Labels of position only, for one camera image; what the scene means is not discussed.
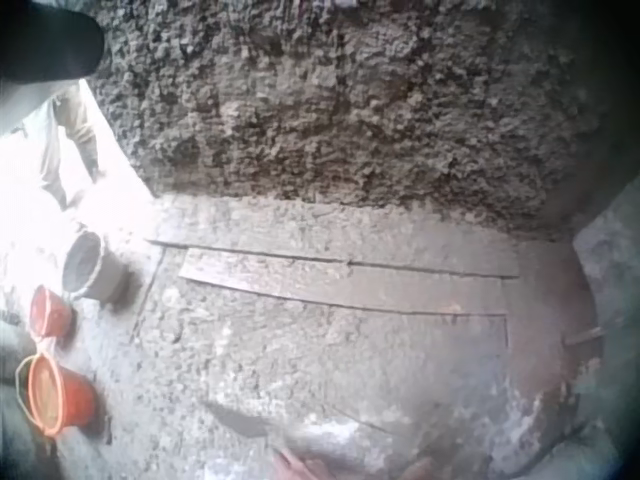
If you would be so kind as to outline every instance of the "hand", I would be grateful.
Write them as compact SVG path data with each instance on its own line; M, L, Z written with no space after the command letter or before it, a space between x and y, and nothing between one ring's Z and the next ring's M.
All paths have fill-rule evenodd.
M336 480L322 460L301 460L289 450L276 451L277 480Z

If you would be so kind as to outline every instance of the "concrete floor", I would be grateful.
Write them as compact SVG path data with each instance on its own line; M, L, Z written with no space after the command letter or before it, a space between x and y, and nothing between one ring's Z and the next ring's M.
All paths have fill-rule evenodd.
M105 233L130 278L116 305L75 302L72 338L41 345L101 398L96 425L58 438L68 479L265 478L270 445L285 441L381 478L429 455L439 478L477 479L517 471L570 425L567 386L598 354L562 348L563 335L595 322L571 245L516 242L429 212L152 200L93 108L107 176L65 215ZM410 271L425 285L450 282L452 307L356 308L194 282L179 276L189 247L346 263L364 284L363 269ZM39 281L59 288L56 263L43 255L37 275L21 277L16 305ZM477 292L461 293L479 280L497 299L488 310L465 303ZM273 432L242 438L217 422L211 401L259 415Z

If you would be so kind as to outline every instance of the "bucket rim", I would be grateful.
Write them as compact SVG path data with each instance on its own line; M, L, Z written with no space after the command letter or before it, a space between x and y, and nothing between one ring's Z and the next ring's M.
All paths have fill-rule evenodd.
M65 288L65 285L64 285L64 272L65 272L65 267L67 265L67 260L69 259L69 253L73 249L78 239L80 239L80 237L82 237L83 235L87 235L87 234L95 235L96 237L98 237L98 240L100 241L100 253L98 256L98 261L96 262L93 272L91 272L91 275L89 276L89 279L85 282L84 286L80 290L70 292ZM106 250L107 250L106 241L104 237L100 235L98 232L89 230L88 228L83 228L80 232L78 232L73 242L71 242L71 245L69 246L69 249L67 250L67 253L65 255L64 263L62 264L62 278L60 279L62 283L62 289L67 293L69 293L69 295L71 295L72 298L77 299L77 298L83 297L87 293L91 285L93 285L93 282L96 281L96 278L98 278L98 275L100 273L100 269L102 268L102 263L104 262Z
M51 371L53 372L53 376L56 380L56 396L58 398L58 418L56 419L56 424L54 427L47 427L45 423L42 421L40 417L40 413L38 409L35 408L35 370L37 365L41 362L45 361L48 363ZM67 399L64 394L64 383L62 379L62 374L60 373L60 367L58 363L46 352L38 353L34 359L31 361L31 367L29 368L29 380L28 380L28 396L29 396L29 404L31 406L31 413L33 414L34 419L38 423L38 426L42 430L42 432L48 436L53 437L60 433L62 427L64 425L64 418L67 415Z
M44 290L45 302L46 302L45 308L44 308L44 321L42 323L41 331L37 331L33 326L33 307L34 307L36 298L38 297L38 292L42 290ZM44 332L47 331L47 327L49 326L50 313L51 313L51 292L43 284L40 284L33 291L33 297L31 297L31 308L29 309L29 328L38 338L43 338Z

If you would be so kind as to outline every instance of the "trowel blade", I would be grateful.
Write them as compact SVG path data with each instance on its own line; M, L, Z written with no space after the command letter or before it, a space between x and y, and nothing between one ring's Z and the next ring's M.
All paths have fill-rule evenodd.
M246 415L217 402L203 402L220 425L244 438L264 438L269 435L270 424L264 418Z

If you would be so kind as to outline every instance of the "bucket handle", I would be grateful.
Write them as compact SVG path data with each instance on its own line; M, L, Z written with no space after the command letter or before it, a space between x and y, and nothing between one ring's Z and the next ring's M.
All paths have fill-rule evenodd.
M24 402L22 401L22 397L20 396L20 373L22 372L22 369L24 368L24 366L27 364L28 361L33 360L34 358L36 358L38 355L29 355L27 358L25 358L24 360L22 360L22 362L20 362L20 365L18 365L18 368L16 368L16 397L18 399L18 404L20 405L20 407L22 408L22 411L24 412L24 414L27 416L27 418L29 419L29 421L31 423L33 423L36 427L38 428L42 428L41 425L36 422L36 419L33 418L33 416L31 416L31 412L29 412L29 409L27 408L27 406L24 404Z

